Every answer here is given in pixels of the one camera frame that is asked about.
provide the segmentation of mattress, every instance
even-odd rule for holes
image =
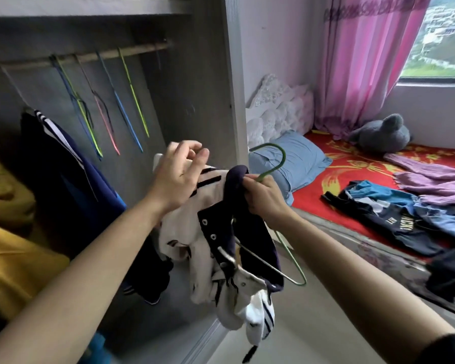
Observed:
[[[323,193],[329,191],[337,195],[352,180],[369,180],[397,189],[393,173],[403,170],[381,157],[362,153],[350,143],[334,141],[328,133],[313,130],[305,137],[333,162],[311,184],[294,192],[292,207],[295,211],[416,295],[455,312],[455,300],[450,303],[425,288],[430,275],[425,268],[425,257],[392,245],[378,233],[321,200]],[[411,144],[398,154],[425,163],[455,167],[454,149]]]

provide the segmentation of plush toy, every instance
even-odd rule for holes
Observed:
[[[348,140],[366,152],[396,153],[410,142],[411,136],[401,115],[394,113],[384,120],[364,124],[349,134]]]

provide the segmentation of wardrobe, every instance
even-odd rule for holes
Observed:
[[[18,90],[34,109],[58,123],[134,205],[152,179],[155,153],[170,141],[194,139],[211,150],[210,164],[247,164],[245,103],[238,0],[0,0],[0,158],[20,177]],[[145,117],[137,112],[124,66]],[[143,152],[116,107],[100,61],[84,60],[91,85],[109,108],[118,155],[73,54],[105,57],[115,89]],[[57,70],[57,55],[75,90],[88,104],[103,158],[96,155],[75,115]],[[147,305],[120,293],[100,331],[121,362],[206,362],[225,335],[212,307],[189,298],[188,265],[176,265],[160,302]]]

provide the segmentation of curtain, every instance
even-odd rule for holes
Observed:
[[[345,138],[375,118],[403,70],[430,0],[328,0],[315,126]]]

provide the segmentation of person's left hand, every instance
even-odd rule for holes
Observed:
[[[200,172],[209,158],[209,150],[201,148],[202,144],[194,140],[171,142],[167,147],[146,196],[158,207],[161,217],[182,206],[195,190]],[[185,169],[187,159],[192,159],[192,164]]]

